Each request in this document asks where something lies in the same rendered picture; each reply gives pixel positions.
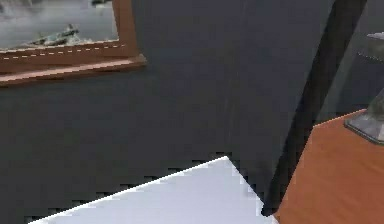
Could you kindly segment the orange brown table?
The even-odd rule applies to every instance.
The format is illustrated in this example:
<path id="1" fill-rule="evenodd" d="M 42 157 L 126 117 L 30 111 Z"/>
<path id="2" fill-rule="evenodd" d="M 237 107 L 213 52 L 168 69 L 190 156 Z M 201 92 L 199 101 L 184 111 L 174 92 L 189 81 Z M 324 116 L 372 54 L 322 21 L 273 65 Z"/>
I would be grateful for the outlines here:
<path id="1" fill-rule="evenodd" d="M 278 224 L 384 224 L 384 146 L 344 126 L 316 125 L 274 214 Z"/>

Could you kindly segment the grey table lamp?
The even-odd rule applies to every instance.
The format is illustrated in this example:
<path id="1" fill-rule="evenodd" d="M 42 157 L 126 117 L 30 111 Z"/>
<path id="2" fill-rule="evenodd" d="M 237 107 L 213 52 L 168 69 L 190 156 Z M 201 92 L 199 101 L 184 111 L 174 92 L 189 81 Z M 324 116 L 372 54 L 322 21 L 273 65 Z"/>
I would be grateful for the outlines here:
<path id="1" fill-rule="evenodd" d="M 343 100 L 361 109 L 344 126 L 376 145 L 384 145 L 384 32 L 367 34 L 349 70 Z"/>

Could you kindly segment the brown framed wall picture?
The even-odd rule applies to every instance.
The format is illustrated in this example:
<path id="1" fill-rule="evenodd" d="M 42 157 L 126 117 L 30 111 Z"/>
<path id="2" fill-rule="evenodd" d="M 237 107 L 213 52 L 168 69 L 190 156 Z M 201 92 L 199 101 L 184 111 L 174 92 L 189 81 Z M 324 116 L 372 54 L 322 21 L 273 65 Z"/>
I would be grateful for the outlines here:
<path id="1" fill-rule="evenodd" d="M 0 88 L 146 63 L 132 0 L 0 0 Z"/>

